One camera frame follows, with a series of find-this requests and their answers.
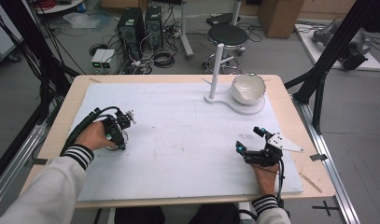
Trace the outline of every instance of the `striped cuff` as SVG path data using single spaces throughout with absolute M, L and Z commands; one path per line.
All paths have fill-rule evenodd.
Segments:
M 80 144 L 74 144 L 69 147 L 64 152 L 63 157 L 73 158 L 84 170 L 87 170 L 89 164 L 94 159 L 93 152 Z
M 263 211 L 271 208 L 277 208 L 277 199 L 274 195 L 267 194 L 254 200 L 251 204 L 256 210 L 257 216 L 259 217 Z

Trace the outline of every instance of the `computer tower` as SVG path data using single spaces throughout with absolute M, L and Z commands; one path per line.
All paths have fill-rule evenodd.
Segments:
M 140 7 L 126 7 L 123 9 L 117 30 L 121 43 L 129 50 L 131 57 L 140 60 L 146 48 L 146 28 L 143 13 Z
M 148 48 L 163 48 L 162 8 L 160 6 L 148 6 L 145 18 Z

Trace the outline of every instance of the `stool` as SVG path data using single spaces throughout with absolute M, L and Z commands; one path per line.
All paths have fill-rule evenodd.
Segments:
M 239 70 L 239 62 L 233 57 L 227 54 L 227 50 L 240 49 L 247 42 L 247 33 L 240 27 L 231 24 L 219 24 L 213 26 L 207 35 L 208 40 L 213 45 L 223 44 L 224 49 L 222 51 L 220 68 L 225 74 L 226 69 L 231 69 L 229 74 L 236 74 Z M 216 61 L 216 54 L 210 55 L 203 64 L 206 71 L 214 71 Z M 230 61 L 235 62 L 235 66 L 230 65 Z

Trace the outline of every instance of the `wooden table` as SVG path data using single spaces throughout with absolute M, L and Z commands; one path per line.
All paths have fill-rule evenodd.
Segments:
M 63 102 L 62 108 L 52 125 L 49 135 L 42 147 L 38 158 L 52 159 L 57 157 L 64 145 L 67 134 L 81 106 L 82 99 L 91 83 L 201 83 L 202 77 L 211 80 L 211 76 L 196 75 L 147 75 L 147 76 L 80 76 L 77 77 Z M 315 198 L 330 197 L 335 193 L 334 186 L 321 163 L 312 161 L 309 157 L 317 151 L 305 130 L 301 118 L 295 109 L 280 77 L 262 75 L 265 81 L 267 94 L 280 125 L 282 134 L 291 141 L 304 148 L 304 153 L 291 153 L 303 185 L 303 192 L 298 194 L 284 194 L 283 198 Z M 218 82 L 231 83 L 234 76 L 219 76 Z M 43 168 L 35 165 L 23 187 L 27 189 L 35 175 Z M 254 197 L 226 196 L 219 198 L 185 198 L 185 199 L 158 199 L 158 200 L 130 200 L 111 201 L 108 203 L 78 203 L 77 207 L 117 207 L 150 204 L 183 204 L 183 203 L 223 203 L 251 201 Z

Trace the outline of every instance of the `white base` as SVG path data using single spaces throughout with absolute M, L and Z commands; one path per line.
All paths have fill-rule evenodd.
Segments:
M 312 26 L 301 24 L 295 24 L 295 27 L 299 30 L 301 30 L 301 28 L 312 28 Z M 313 33 L 314 31 L 311 31 L 309 33 L 299 32 L 298 36 L 305 45 L 306 51 L 308 52 L 312 62 L 316 63 L 325 47 L 321 43 L 315 43 L 312 41 Z M 364 57 L 366 57 L 368 61 L 362 63 L 355 70 L 380 71 L 380 63 L 370 53 L 365 54 Z M 332 68 L 344 69 L 340 62 L 335 62 Z
M 204 100 L 209 104 L 224 104 L 234 112 L 241 115 L 256 115 L 260 113 L 265 105 L 265 98 L 260 98 L 260 101 L 255 105 L 243 105 L 237 102 L 230 91 L 223 93 L 215 93 L 214 98 L 210 98 L 210 93 L 204 96 Z

